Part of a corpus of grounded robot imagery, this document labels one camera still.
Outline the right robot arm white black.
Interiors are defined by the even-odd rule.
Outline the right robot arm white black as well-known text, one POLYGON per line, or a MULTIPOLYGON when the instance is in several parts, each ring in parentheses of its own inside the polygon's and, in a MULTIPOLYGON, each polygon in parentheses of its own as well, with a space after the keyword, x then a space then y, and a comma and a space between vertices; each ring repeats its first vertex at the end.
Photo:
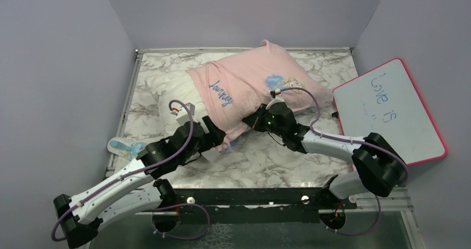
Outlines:
POLYGON ((320 200, 327 208, 335 208, 343 199, 360 193, 387 197, 408 178, 405 162, 377 133, 364 138, 322 134, 298 123, 284 102, 270 107, 262 104, 242 121, 257 132, 280 137, 294 152, 326 155, 354 166, 353 172, 336 175, 323 187, 320 200))

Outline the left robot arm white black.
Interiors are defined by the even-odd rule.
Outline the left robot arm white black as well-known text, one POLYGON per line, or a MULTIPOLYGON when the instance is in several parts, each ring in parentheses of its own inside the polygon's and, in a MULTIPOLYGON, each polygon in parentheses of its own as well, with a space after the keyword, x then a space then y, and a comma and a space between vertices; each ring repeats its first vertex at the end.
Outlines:
POLYGON ((163 176, 196 153, 218 147, 225 136, 208 116, 202 122, 188 120, 171 136, 146 145, 129 164, 94 187, 74 196, 57 196, 53 204, 58 220, 52 228, 52 241, 79 248, 123 217, 152 208, 177 211, 182 203, 163 176))

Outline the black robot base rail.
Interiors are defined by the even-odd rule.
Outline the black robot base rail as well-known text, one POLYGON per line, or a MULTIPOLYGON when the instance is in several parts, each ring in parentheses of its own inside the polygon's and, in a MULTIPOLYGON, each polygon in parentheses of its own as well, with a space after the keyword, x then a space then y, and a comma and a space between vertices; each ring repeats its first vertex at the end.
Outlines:
POLYGON ((177 189, 156 208, 157 222, 208 223, 321 223, 357 205, 348 199, 327 200, 319 187, 177 189))

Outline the white pillow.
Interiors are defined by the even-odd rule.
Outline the white pillow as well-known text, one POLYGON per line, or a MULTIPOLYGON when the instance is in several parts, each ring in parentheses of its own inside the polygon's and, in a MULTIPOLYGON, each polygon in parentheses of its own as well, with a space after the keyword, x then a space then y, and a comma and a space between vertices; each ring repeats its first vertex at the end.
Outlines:
POLYGON ((152 97, 158 102, 161 124, 167 134, 174 133, 180 126, 176 121, 176 116, 181 105, 173 103, 169 108, 169 102, 174 99, 184 104, 194 104, 193 120, 201 123, 203 129, 208 131, 202 120, 208 112, 192 78, 186 71, 157 73, 147 77, 144 82, 152 97))

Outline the Elsa print pink-lined pillowcase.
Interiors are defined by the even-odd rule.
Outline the Elsa print pink-lined pillowcase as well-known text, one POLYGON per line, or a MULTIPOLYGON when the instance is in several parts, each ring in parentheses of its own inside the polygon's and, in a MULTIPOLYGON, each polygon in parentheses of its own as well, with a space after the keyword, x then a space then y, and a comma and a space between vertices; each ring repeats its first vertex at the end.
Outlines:
POLYGON ((315 81, 281 46, 263 40, 262 45, 210 61, 187 70, 205 105, 209 118, 226 133, 217 147, 227 150, 249 127, 242 119, 260 104, 271 100, 279 88, 287 106, 294 112, 324 105, 333 99, 332 91, 315 81))

